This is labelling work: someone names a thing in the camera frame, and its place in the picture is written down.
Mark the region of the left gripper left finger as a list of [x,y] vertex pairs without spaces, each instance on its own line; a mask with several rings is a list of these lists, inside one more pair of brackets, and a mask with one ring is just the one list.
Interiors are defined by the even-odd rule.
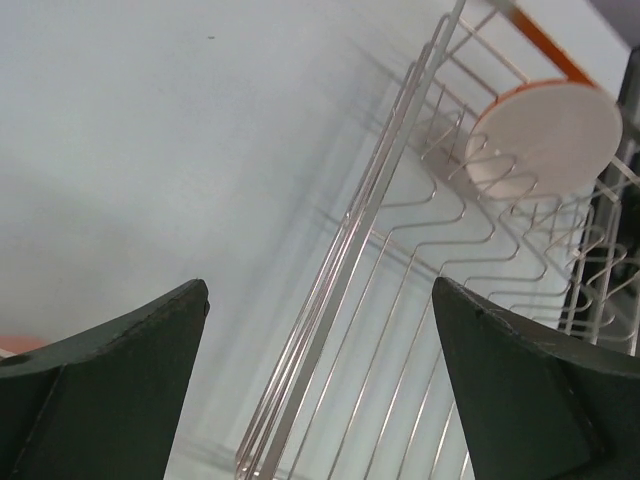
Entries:
[[2,360],[2,478],[163,478],[207,314],[194,279]]

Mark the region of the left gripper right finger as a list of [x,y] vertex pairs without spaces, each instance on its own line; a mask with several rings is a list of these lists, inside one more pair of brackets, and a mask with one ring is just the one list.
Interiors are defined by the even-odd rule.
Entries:
[[454,280],[432,301],[478,479],[636,479],[639,360],[545,327]]

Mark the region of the orange white bowl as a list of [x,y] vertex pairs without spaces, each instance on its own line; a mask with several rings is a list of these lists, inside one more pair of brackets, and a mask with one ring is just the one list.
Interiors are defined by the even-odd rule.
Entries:
[[495,199],[565,196],[591,184],[616,154],[621,112],[598,87],[524,84],[485,109],[465,147],[465,170]]

